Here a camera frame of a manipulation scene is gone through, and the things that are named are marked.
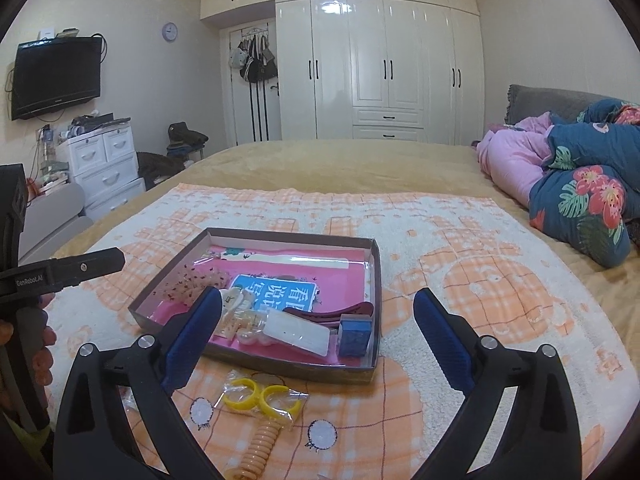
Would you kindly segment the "left hand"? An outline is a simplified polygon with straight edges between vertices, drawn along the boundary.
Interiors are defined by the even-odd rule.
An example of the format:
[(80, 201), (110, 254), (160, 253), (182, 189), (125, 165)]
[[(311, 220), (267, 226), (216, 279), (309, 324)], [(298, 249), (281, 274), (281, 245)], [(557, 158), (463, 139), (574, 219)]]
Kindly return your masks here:
[[(13, 335), (14, 328), (9, 322), (0, 321), (0, 344), (6, 344)], [(42, 331), (42, 346), (32, 357), (32, 370), (35, 374), (36, 383), (40, 386), (48, 386), (52, 382), (51, 368), (53, 366), (53, 356), (50, 351), (56, 343), (56, 333), (50, 326), (46, 326)]]

